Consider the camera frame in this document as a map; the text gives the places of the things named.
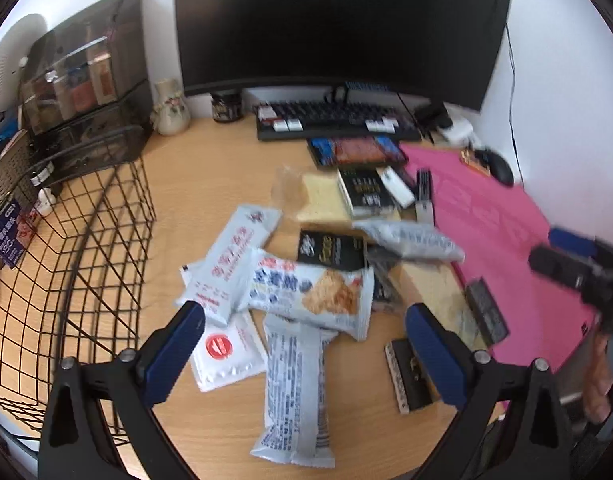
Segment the person's right hand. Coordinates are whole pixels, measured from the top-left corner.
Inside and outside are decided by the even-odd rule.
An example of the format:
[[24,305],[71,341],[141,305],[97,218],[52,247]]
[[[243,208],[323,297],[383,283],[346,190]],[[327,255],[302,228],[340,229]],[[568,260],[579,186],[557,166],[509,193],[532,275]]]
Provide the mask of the person's right hand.
[[613,376],[607,359],[609,337],[596,333],[592,339],[591,359],[584,375],[582,401],[584,413],[593,424],[605,422],[611,411],[608,391],[613,384]]

